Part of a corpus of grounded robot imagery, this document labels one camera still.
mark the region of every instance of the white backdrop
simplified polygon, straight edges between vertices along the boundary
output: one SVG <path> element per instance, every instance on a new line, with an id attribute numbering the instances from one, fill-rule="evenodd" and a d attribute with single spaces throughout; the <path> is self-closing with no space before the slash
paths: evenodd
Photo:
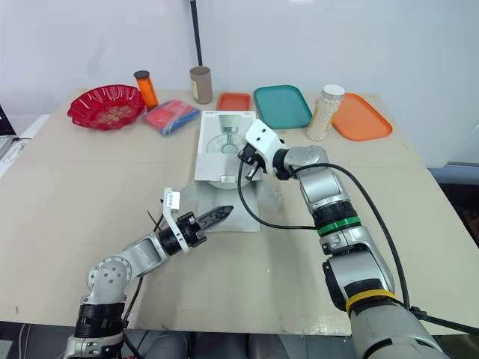
<path id="1" fill-rule="evenodd" d="M 77 88 L 189 88 L 188 0 L 2 0 L 0 101 L 49 113 Z M 378 93 L 429 167 L 463 151 L 479 124 L 479 1 L 198 0 L 216 90 L 336 82 Z M 479 162 L 479 144 L 468 145 Z"/>

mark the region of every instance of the brown paper cup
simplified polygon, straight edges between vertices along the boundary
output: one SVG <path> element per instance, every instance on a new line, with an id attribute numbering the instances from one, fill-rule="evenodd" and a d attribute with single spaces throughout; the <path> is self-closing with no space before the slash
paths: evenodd
<path id="1" fill-rule="evenodd" d="M 193 67 L 189 71 L 192 80 L 193 97 L 197 103 L 204 105 L 213 100 L 213 89 L 211 87 L 211 70 L 206 66 Z"/>

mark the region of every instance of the orange cylindrical container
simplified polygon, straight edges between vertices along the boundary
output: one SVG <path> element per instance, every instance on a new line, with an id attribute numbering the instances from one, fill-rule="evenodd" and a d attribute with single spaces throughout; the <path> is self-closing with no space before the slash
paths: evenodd
<path id="1" fill-rule="evenodd" d="M 141 97 L 143 97 L 144 104 L 148 111 L 158 106 L 158 99 L 156 98 L 155 89 L 151 83 L 150 73 L 148 71 L 136 71 L 134 74 L 138 87 L 140 88 Z"/>

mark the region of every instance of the white lid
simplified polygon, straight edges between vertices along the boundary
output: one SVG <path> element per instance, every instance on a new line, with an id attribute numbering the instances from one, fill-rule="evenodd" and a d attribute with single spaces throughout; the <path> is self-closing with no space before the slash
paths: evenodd
<path id="1" fill-rule="evenodd" d="M 343 96 L 346 92 L 340 85 L 334 84 L 325 85 L 323 91 L 332 96 Z"/>

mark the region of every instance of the orange tray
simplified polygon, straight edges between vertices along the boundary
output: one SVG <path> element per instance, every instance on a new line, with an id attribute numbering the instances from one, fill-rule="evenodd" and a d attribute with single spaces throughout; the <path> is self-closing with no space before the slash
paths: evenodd
<path id="1" fill-rule="evenodd" d="M 368 141 L 386 137 L 391 124 L 365 99 L 355 93 L 344 94 L 332 125 L 341 136 L 352 141 Z"/>
<path id="2" fill-rule="evenodd" d="M 221 111 L 251 110 L 251 96 L 247 93 L 223 92 L 219 95 L 216 109 Z"/>

